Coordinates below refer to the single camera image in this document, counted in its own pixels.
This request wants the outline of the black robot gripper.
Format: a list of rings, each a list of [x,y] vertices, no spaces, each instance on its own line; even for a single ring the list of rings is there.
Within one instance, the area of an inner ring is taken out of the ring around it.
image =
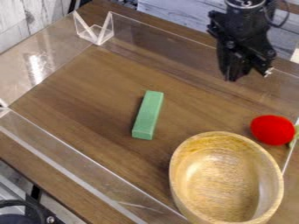
[[[276,50],[267,39],[270,24],[262,7],[208,13],[208,33],[218,40],[219,70],[226,81],[236,81],[255,68],[262,74],[272,69]]]

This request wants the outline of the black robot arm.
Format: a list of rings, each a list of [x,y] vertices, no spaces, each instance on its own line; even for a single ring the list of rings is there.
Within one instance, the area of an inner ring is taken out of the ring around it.
[[[224,0],[226,12],[208,13],[208,34],[218,41],[219,70],[227,81],[236,81],[255,69],[263,77],[272,72],[276,50],[267,32],[280,28],[290,18],[290,3],[282,0],[286,16],[278,24],[274,20],[276,0]]]

